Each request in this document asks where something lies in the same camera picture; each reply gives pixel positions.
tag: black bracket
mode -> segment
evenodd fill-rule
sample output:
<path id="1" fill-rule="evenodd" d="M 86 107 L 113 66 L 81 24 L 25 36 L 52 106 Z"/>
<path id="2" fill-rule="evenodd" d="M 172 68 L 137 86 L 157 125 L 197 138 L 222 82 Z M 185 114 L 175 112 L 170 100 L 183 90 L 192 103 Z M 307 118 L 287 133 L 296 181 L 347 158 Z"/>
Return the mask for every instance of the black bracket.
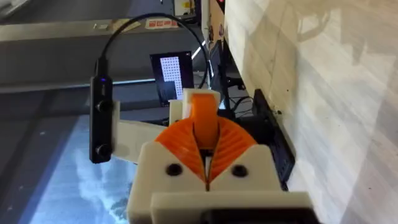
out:
<path id="1" fill-rule="evenodd" d="M 242 78 L 231 78 L 227 77 L 226 78 L 228 88 L 232 86 L 238 86 L 239 90 L 246 90 L 246 87 L 244 86 Z"/>
<path id="2" fill-rule="evenodd" d="M 276 121 L 273 111 L 261 90 L 255 90 L 252 112 L 254 116 L 239 118 L 236 122 L 244 128 L 259 144 L 271 149 L 282 189 L 287 190 L 295 158 L 286 138 Z"/>

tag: floor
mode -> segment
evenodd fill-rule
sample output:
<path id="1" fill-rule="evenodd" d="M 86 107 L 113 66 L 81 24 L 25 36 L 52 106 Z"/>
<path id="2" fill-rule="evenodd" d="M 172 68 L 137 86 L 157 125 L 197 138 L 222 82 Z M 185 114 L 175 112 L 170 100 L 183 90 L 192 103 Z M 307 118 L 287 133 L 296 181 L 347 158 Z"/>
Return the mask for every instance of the floor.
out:
<path id="1" fill-rule="evenodd" d="M 0 223 L 126 223 L 136 166 L 90 162 L 88 96 L 84 88 L 0 95 Z M 169 113 L 154 84 L 119 86 L 114 97 L 128 110 L 122 119 Z"/>

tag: electronic device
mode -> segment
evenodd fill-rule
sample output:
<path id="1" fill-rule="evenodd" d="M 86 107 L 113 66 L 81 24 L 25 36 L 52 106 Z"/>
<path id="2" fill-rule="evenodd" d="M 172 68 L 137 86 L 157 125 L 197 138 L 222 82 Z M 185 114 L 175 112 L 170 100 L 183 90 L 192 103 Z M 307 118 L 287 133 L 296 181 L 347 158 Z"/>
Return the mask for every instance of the electronic device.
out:
<path id="1" fill-rule="evenodd" d="M 150 55 L 160 104 L 182 100 L 182 89 L 193 88 L 191 52 L 172 52 Z"/>
<path id="2" fill-rule="evenodd" d="M 206 54 L 205 48 L 201 44 L 201 40 L 197 34 L 180 19 L 174 16 L 164 13 L 150 13 L 137 16 L 133 19 L 125 22 L 119 27 L 114 34 L 109 38 L 106 43 L 101 56 L 96 61 L 95 76 L 91 79 L 91 101 L 90 101 L 90 160 L 93 163 L 107 162 L 111 158 L 111 154 L 114 151 L 114 130 L 112 129 L 113 119 L 113 81 L 108 74 L 108 50 L 111 44 L 115 41 L 116 37 L 129 25 L 142 19 L 151 17 L 165 17 L 186 28 L 192 36 L 194 36 L 196 42 L 203 53 L 206 62 L 205 74 L 199 85 L 201 88 L 207 79 L 207 74 L 210 72 L 209 60 Z"/>

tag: black cable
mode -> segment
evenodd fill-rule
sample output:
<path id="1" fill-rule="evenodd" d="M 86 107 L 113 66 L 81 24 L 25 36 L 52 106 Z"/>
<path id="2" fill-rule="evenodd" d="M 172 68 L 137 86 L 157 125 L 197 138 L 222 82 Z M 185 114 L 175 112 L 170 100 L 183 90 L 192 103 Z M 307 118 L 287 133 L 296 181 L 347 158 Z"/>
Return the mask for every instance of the black cable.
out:
<path id="1" fill-rule="evenodd" d="M 205 57 L 205 62 L 206 62 L 205 74 L 203 75 L 202 81 L 201 81 L 201 83 L 199 84 L 199 88 L 202 88 L 203 85 L 204 85 L 205 82 L 206 82 L 206 78 L 207 78 L 208 73 L 209 73 L 209 74 L 211 73 L 211 72 L 210 72 L 210 65 L 209 65 L 210 61 L 209 61 L 209 58 L 208 58 L 208 56 L 207 56 L 207 54 L 206 54 L 206 50 L 205 50 L 205 48 L 202 46 L 202 44 L 201 44 L 201 42 L 200 42 L 200 39 L 199 39 L 199 37 L 197 36 L 197 34 L 196 34 L 184 21 L 182 21 L 182 20 L 180 20 L 180 19 L 178 19 L 178 18 L 176 18 L 176 17 L 174 17 L 174 16 L 168 15 L 168 14 L 157 13 L 157 12 L 156 12 L 156 13 L 148 13 L 148 14 L 144 14 L 144 15 L 137 16 L 137 17 L 135 17 L 135 18 L 129 19 L 129 20 L 128 20 L 127 22 L 125 22 L 121 27 L 119 27 L 119 28 L 112 34 L 112 36 L 109 38 L 109 40 L 107 41 L 107 43 L 106 43 L 106 45 L 105 45 L 105 47 L 104 47 L 104 49 L 103 49 L 103 51 L 102 51 L 101 58 L 106 59 L 106 54 L 108 53 L 108 49 L 110 48 L 111 44 L 113 43 L 113 41 L 116 39 L 116 37 L 117 37 L 125 28 L 127 28 L 129 25 L 131 25 L 131 24 L 133 24 L 133 23 L 135 23 L 135 22 L 138 22 L 138 21 L 140 21 L 140 20 L 147 19 L 147 18 L 150 18 L 150 17 L 165 17 L 165 18 L 171 19 L 171 20 L 177 22 L 178 24 L 180 24 L 180 26 L 182 26 L 182 27 L 186 28 L 187 30 L 189 30 L 189 32 L 194 36 L 194 38 L 196 39 L 196 41 L 199 43 L 200 50 L 202 51 L 203 56 Z"/>
<path id="2" fill-rule="evenodd" d="M 241 116 L 238 116 L 237 119 L 238 119 L 238 118 L 241 118 L 241 117 L 243 117 L 243 116 L 245 116 L 245 115 L 247 115 L 247 114 L 249 114 L 249 113 L 250 113 L 250 111 L 248 111 L 248 112 L 242 114 Z"/>
<path id="3" fill-rule="evenodd" d="M 241 104 L 243 100 L 248 99 L 248 98 L 251 98 L 251 97 L 250 97 L 250 96 L 244 96 L 244 97 L 240 98 L 240 99 L 235 103 L 234 107 L 233 107 L 231 110 L 232 110 L 233 112 L 235 112 L 236 109 L 238 108 L 239 104 Z"/>

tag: sticker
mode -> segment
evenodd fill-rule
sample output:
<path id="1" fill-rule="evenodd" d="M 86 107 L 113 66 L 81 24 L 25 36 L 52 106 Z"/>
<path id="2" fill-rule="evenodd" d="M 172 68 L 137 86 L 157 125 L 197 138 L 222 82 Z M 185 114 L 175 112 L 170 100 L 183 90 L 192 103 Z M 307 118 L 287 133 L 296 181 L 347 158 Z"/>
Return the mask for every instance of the sticker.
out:
<path id="1" fill-rule="evenodd" d="M 148 19 L 145 25 L 146 29 L 166 29 L 166 28 L 178 28 L 175 21 L 171 19 Z"/>
<path id="2" fill-rule="evenodd" d="M 190 4 L 190 2 L 183 2 L 182 3 L 182 7 L 190 9 L 191 8 L 191 4 Z"/>

